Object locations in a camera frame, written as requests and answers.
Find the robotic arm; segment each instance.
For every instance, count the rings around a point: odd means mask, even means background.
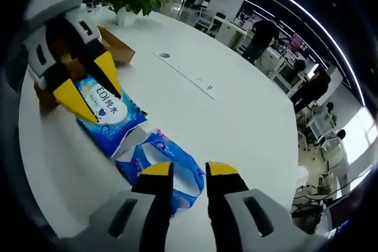
[[[53,42],[63,39],[86,71],[117,98],[121,89],[112,55],[99,41],[99,31],[82,0],[32,0],[25,12],[28,34],[23,45],[28,52],[28,70],[39,88],[51,91],[68,111],[97,122],[96,114],[70,78]]]

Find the potted plant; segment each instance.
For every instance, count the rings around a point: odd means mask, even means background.
[[[148,16],[152,10],[159,9],[161,0],[103,0],[109,9],[116,13],[118,25],[131,25],[138,13]]]

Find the plastic packaging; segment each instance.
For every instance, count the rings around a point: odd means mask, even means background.
[[[175,214],[179,208],[192,207],[204,188],[204,172],[191,155],[157,129],[142,143],[117,158],[116,166],[134,185],[145,168],[166,161],[174,163],[172,214]]]
[[[123,89],[122,97],[117,99],[92,77],[76,85],[99,122],[94,124],[79,118],[77,121],[102,152],[112,158],[128,132],[146,118]]]

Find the ceiling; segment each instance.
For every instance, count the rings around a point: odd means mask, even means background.
[[[361,103],[365,102],[370,111],[376,113],[378,10],[373,5],[374,0],[294,0],[310,16],[289,0],[249,1],[281,19],[322,58],[339,67],[346,86]],[[259,11],[247,2],[243,7]],[[321,23],[326,32],[311,16]],[[340,48],[327,36],[327,32]]]

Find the cable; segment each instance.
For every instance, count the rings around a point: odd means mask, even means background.
[[[292,214],[295,213],[296,211],[298,211],[299,209],[301,209],[301,208],[303,208],[303,207],[306,207],[306,206],[308,206],[308,205],[310,205],[310,204],[312,204],[312,203],[314,203],[314,202],[321,202],[321,201],[324,201],[324,200],[327,199],[328,197],[330,197],[330,196],[332,196],[333,194],[335,194],[337,191],[344,189],[346,186],[350,185],[353,181],[355,181],[356,179],[358,179],[358,178],[364,176],[365,174],[366,174],[366,172],[363,172],[363,173],[360,174],[359,176],[353,178],[350,182],[346,183],[344,186],[342,186],[342,187],[340,187],[339,189],[333,191],[332,193],[328,194],[327,196],[325,196],[325,197],[322,198],[322,199],[313,199],[313,198],[310,198],[309,196],[305,196],[305,195],[304,195],[304,196],[298,196],[298,197],[295,197],[293,200],[298,199],[298,198],[303,198],[303,197],[304,197],[304,198],[310,199],[310,200],[312,200],[312,201],[311,201],[311,202],[308,202],[308,203],[305,203],[305,204],[303,204],[303,205],[300,205],[300,206],[299,206],[294,212],[292,212]],[[342,197],[339,199],[339,201],[336,202],[335,204],[339,203],[339,202],[341,201],[341,199],[344,199],[344,198],[345,198],[346,196],[348,196],[348,195],[349,195],[349,193],[346,194],[345,196],[342,196]]]

